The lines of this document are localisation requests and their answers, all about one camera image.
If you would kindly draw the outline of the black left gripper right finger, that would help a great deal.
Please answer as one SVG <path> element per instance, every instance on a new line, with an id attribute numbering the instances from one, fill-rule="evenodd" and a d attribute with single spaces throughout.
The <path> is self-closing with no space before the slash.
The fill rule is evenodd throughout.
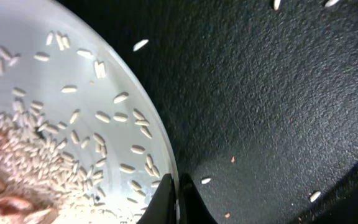
<path id="1" fill-rule="evenodd" d="M 189 174 L 181 175 L 178 196 L 180 224 L 217 224 Z"/>

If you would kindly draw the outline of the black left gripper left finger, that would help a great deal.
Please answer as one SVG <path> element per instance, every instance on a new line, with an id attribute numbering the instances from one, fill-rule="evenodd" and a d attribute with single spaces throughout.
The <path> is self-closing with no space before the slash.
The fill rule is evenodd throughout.
<path id="1" fill-rule="evenodd" d="M 176 224 L 176 193 L 171 174 L 165 174 L 137 224 Z"/>

